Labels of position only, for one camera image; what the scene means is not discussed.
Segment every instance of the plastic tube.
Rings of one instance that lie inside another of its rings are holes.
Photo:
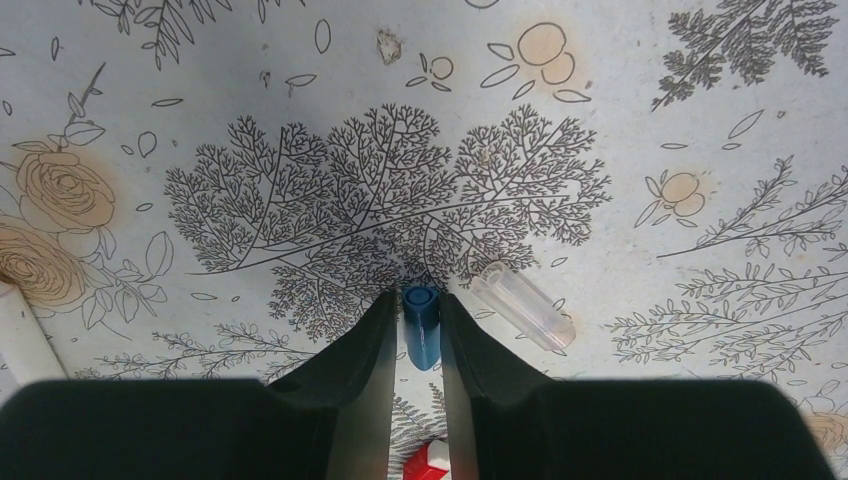
[[[0,353],[19,386],[67,378],[20,289],[0,282]]]
[[[495,262],[471,280],[471,290],[515,328],[545,350],[567,347],[577,332],[526,279]]]
[[[406,351],[419,370],[429,370],[439,361],[439,291],[431,287],[403,289],[403,319]]]

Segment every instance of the blue cap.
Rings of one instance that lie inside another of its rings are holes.
[[[403,290],[403,318],[409,359],[419,370],[429,370],[441,357],[439,291],[432,287]]]

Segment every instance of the white pipe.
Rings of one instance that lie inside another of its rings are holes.
[[[23,387],[41,380],[66,379],[20,289],[0,282],[0,354]]]

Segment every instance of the red object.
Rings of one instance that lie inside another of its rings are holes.
[[[403,465],[403,480],[439,480],[447,470],[432,467],[427,463],[427,448],[424,445]]]

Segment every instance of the fern illustration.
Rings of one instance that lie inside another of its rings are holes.
[[[154,360],[144,358],[141,353],[104,356],[96,360],[112,372],[102,374],[99,370],[89,368],[77,372],[76,377],[118,380],[144,376],[176,379],[182,372],[194,372],[193,376],[218,378],[225,370],[257,361],[265,362],[264,367],[257,372],[263,382],[269,383],[314,355],[313,352],[290,348],[288,335],[280,335],[274,330],[270,330],[267,336],[260,334],[255,324],[219,324],[215,329],[219,340],[208,345],[194,340],[188,333],[154,332],[154,342],[167,345],[168,350],[174,350],[177,354],[157,356]]]
[[[674,253],[659,255],[658,258],[691,253],[716,247],[729,242],[745,241],[745,255],[769,258],[774,243],[779,243],[783,253],[792,256],[796,250],[806,251],[809,245],[825,240],[834,240],[842,228],[839,219],[845,211],[848,195],[848,166],[843,165],[841,174],[834,174],[817,188],[804,193],[802,200],[785,207],[777,216],[762,221],[760,216],[776,209],[786,187],[795,185],[792,176],[792,157],[778,159],[774,164],[777,175],[760,180],[754,188],[754,198],[745,207],[736,211],[736,216],[719,220],[717,225],[707,228],[695,247]]]
[[[659,81],[664,93],[653,99],[653,111],[688,99],[698,87],[715,87],[726,65],[745,85],[761,83],[778,52],[806,74],[827,75],[822,51],[838,20],[826,13],[835,6],[826,0],[722,0],[715,14],[673,13],[669,28],[686,46],[663,57],[670,75]]]
[[[229,145],[201,145],[168,171],[170,217],[208,274],[268,264],[271,315],[309,338],[338,338],[390,286],[465,284],[493,261],[535,263],[530,236],[581,245],[610,200],[604,163],[580,158],[595,133],[530,106],[472,129],[454,160],[436,120],[384,105],[333,128],[300,124],[274,148],[250,117]]]
[[[747,263],[744,273],[703,270],[678,284],[692,300],[655,305],[605,325],[620,361],[679,362],[713,354],[711,365],[730,367],[726,378],[778,381],[781,372],[812,360],[813,347],[839,333],[848,317],[848,271],[793,272]]]
[[[403,464],[423,445],[433,440],[446,440],[445,395],[430,384],[430,412],[422,412],[409,401],[395,396],[392,404],[391,450],[389,475],[399,475]]]

